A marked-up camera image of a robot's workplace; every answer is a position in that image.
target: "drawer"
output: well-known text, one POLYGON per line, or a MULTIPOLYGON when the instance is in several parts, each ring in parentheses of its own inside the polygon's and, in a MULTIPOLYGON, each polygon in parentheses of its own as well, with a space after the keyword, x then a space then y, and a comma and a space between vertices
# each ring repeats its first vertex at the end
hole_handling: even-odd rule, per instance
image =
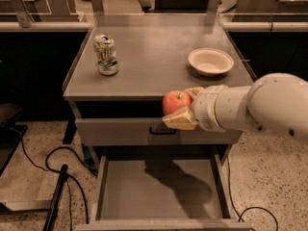
POLYGON ((241 134, 238 131, 170 130, 161 118, 78 118, 76 126, 85 146, 231 144, 237 142, 241 134))
POLYGON ((105 155, 90 224, 76 230, 250 230, 237 222, 218 154, 105 155))

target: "bowl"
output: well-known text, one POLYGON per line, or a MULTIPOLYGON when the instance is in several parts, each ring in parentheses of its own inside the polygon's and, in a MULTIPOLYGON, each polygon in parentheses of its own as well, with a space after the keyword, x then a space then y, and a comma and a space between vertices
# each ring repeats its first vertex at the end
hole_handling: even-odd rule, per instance
POLYGON ((193 50, 189 55, 189 62, 199 74, 208 77, 227 73, 234 65, 230 55, 213 48, 193 50))

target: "floor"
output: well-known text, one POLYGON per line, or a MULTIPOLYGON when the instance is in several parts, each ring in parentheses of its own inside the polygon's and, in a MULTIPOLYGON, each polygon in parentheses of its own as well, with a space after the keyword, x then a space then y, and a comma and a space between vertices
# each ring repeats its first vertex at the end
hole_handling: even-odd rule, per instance
MULTIPOLYGON (((76 0, 78 10, 90 13, 90 2, 76 0)), ((136 0, 104 0, 108 13, 140 13, 136 0)), ((26 152, 35 164, 45 167, 45 158, 53 149, 62 146, 66 128, 64 121, 21 122, 28 125, 24 136, 26 152)), ((70 145, 82 157, 78 133, 70 145)), ((281 231, 308 230, 308 144, 285 138, 243 133, 233 145, 230 155, 231 190, 234 204, 241 213, 245 208, 258 206, 271 211, 278 220, 281 231)), ((60 169, 68 164, 68 172, 81 184, 91 212, 91 200, 95 191, 96 177, 81 166, 68 150, 60 150, 49 159, 52 168, 60 169)), ((228 164, 223 165, 225 180, 228 164)), ((0 177, 0 200, 32 201, 51 199, 58 174, 43 171, 31 165, 21 145, 0 177)), ((82 196, 76 184, 68 180, 60 201, 54 230, 69 229, 71 206, 73 230, 85 223, 82 196)), ((43 229, 47 213, 9 214, 0 216, 0 230, 39 231, 43 229)), ((244 214, 245 221, 257 231, 275 229, 269 213, 253 209, 244 214)))

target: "gray tabletop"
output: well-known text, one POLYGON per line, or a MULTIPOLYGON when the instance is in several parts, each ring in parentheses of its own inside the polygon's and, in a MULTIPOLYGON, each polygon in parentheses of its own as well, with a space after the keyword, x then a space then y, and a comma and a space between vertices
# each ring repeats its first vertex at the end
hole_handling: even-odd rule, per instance
POLYGON ((101 15, 67 80, 64 98, 70 101, 158 100, 170 90, 252 83, 228 36, 205 14, 101 15), (95 66, 92 39, 97 34, 115 40, 119 72, 114 76, 101 75, 95 66), (190 52, 204 47, 233 58, 227 76, 203 77, 190 66, 190 52))

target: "black handle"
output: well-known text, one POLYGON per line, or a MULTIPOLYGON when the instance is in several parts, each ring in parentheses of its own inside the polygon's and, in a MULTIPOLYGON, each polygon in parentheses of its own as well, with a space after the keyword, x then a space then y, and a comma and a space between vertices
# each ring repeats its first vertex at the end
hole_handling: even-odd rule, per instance
POLYGON ((149 128, 149 132, 151 135, 174 135, 176 131, 176 129, 154 131, 152 127, 149 128))

